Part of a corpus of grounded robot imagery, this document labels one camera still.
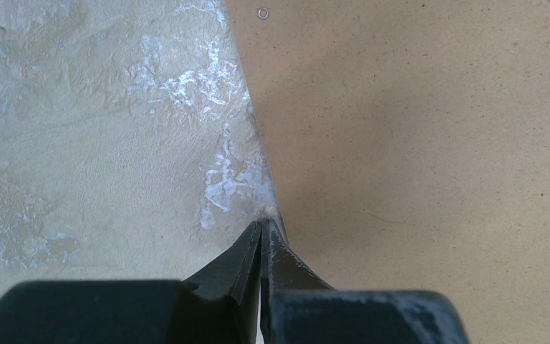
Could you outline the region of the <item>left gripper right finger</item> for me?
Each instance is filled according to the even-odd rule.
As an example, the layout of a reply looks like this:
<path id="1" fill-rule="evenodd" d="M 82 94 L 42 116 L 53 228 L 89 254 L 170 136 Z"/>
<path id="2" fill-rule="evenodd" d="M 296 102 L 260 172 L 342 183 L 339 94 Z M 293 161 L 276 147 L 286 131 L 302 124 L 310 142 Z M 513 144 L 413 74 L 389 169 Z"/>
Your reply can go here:
<path id="1" fill-rule="evenodd" d="M 341 291 L 260 221 L 261 333 L 266 343 L 468 343 L 448 298 L 427 290 Z"/>

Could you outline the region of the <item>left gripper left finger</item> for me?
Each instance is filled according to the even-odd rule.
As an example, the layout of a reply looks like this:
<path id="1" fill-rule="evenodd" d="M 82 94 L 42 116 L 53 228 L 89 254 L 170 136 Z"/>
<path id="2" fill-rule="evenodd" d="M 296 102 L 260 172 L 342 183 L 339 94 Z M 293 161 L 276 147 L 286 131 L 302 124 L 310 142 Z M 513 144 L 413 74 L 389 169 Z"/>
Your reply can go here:
<path id="1" fill-rule="evenodd" d="M 0 343 L 253 343 L 261 229 L 184 280 L 17 284 L 0 298 Z"/>

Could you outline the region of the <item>brown backing board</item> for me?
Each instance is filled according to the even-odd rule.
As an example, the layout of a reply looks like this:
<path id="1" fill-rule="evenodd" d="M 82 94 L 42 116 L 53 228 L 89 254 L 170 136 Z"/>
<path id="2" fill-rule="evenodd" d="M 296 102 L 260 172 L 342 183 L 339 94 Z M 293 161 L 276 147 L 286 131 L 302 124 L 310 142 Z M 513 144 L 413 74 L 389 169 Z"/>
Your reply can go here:
<path id="1" fill-rule="evenodd" d="M 550 343 L 550 1 L 228 1 L 293 250 Z"/>

